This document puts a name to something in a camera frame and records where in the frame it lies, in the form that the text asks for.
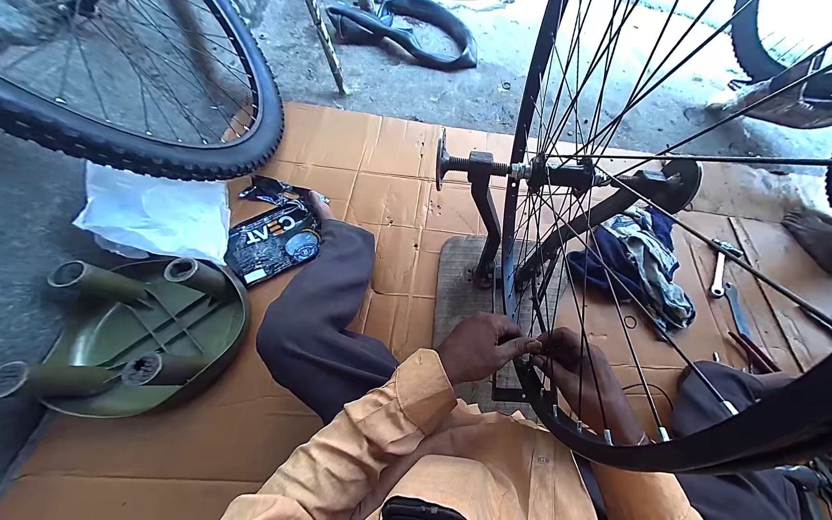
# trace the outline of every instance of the shirt sleeve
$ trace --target shirt sleeve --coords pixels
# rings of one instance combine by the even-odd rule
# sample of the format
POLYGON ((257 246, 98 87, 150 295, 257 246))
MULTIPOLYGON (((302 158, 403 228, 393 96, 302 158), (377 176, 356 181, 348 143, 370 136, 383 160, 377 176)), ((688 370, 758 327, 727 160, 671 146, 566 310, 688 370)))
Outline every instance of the shirt sleeve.
POLYGON ((609 520, 701 520, 669 473, 641 473, 593 464, 609 520))
POLYGON ((298 446, 259 492, 230 502, 224 520, 348 518, 381 471, 413 452, 455 404, 438 354, 417 350, 386 385, 298 446))

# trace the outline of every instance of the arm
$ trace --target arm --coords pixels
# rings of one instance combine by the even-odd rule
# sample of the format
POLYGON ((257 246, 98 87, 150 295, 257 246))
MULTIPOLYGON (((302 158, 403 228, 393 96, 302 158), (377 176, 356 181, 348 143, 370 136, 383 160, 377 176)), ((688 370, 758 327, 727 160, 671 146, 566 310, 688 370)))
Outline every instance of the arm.
POLYGON ((438 354, 418 350, 386 385, 346 404, 298 446, 258 493, 230 503, 224 518, 348 518, 381 471, 415 450, 454 407, 438 354))
POLYGON ((258 493, 230 502, 224 520, 348 518, 381 471, 412 453, 455 407, 452 384, 488 377, 512 357, 537 351, 540 344, 516 338, 513 327, 504 316, 477 314, 437 352, 414 352, 386 385, 346 404, 298 446, 258 493), (498 345, 504 338, 511 340, 498 345))
MULTIPOLYGON (((612 365, 598 347, 591 343, 584 359, 580 336, 565 327, 542 334, 538 340, 545 345, 548 356, 534 356, 532 362, 558 384, 560 393, 588 427, 596 432, 610 430, 616 444, 646 442, 647 436, 612 365)), ((701 518, 671 474, 625 471, 599 464, 593 464, 593 473, 611 520, 701 518)))

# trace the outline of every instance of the rubber inner tube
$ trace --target rubber inner tube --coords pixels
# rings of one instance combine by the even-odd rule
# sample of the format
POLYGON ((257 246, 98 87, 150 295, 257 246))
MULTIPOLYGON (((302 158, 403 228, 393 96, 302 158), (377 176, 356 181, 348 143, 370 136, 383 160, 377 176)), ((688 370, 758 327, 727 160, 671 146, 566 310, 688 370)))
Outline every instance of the rubber inner tube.
POLYGON ((389 38, 403 47, 417 63, 438 70, 459 70, 477 66, 477 41, 460 18, 432 0, 387 0, 377 15, 348 6, 329 6, 326 15, 340 41, 377 45, 389 38), (394 15, 416 18, 441 29, 461 50, 457 56, 422 50, 412 29, 392 27, 394 15))

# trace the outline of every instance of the dark trousers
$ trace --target dark trousers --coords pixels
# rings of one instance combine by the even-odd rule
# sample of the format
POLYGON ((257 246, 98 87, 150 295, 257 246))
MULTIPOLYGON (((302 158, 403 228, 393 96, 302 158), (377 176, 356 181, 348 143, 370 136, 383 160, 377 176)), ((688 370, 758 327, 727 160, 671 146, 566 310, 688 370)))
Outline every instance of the dark trousers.
MULTIPOLYGON (((328 423, 345 403, 387 382, 397 360, 379 339, 347 329, 362 304, 375 267, 375 237, 326 220, 316 258, 273 301, 259 326, 256 347, 272 377, 328 423)), ((715 388, 739 410, 765 396, 753 376, 722 364, 699 362, 715 388)), ((684 436, 720 421, 719 404, 695 375, 681 383, 672 433, 684 436)), ((580 461, 596 510, 605 510, 588 463, 580 461)), ((711 477, 677 476, 705 520, 798 518, 792 484, 777 471, 711 477)))

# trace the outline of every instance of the blue cloth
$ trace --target blue cloth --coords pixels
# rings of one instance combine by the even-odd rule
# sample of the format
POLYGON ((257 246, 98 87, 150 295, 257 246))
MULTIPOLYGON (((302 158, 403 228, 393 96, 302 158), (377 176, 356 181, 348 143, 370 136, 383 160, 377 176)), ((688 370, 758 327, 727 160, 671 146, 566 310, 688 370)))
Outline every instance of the blue cloth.
POLYGON ((673 220, 653 208, 632 207, 596 227, 597 247, 567 255, 576 279, 586 278, 587 287, 608 292, 609 284, 620 301, 629 301, 628 291, 609 278, 597 253, 630 293, 652 313, 664 330, 685 328, 695 319, 695 306, 686 292, 673 282, 679 268, 673 254, 673 220))

